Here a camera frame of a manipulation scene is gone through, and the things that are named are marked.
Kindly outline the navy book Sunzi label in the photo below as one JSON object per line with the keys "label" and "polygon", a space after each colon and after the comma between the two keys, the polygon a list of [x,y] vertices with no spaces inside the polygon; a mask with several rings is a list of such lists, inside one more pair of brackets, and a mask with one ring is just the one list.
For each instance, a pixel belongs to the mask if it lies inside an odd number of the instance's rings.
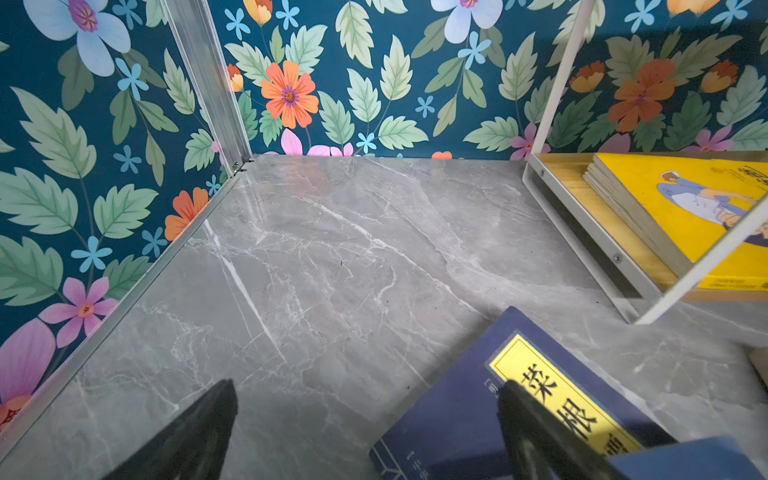
{"label": "navy book Sunzi label", "polygon": [[629,479],[764,479],[730,436],[655,447],[609,462]]}

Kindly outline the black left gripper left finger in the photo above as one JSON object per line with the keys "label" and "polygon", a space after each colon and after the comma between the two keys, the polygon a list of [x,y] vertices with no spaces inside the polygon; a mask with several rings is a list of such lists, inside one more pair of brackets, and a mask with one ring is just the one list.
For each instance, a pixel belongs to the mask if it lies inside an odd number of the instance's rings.
{"label": "black left gripper left finger", "polygon": [[238,413],[232,380],[217,382],[107,479],[218,479]]}

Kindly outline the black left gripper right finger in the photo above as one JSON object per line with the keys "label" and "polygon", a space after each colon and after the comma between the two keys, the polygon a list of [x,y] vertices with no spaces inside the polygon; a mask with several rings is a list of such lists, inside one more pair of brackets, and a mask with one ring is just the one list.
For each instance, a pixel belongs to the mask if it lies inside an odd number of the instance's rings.
{"label": "black left gripper right finger", "polygon": [[515,381],[498,395],[498,418],[515,479],[623,479]]}

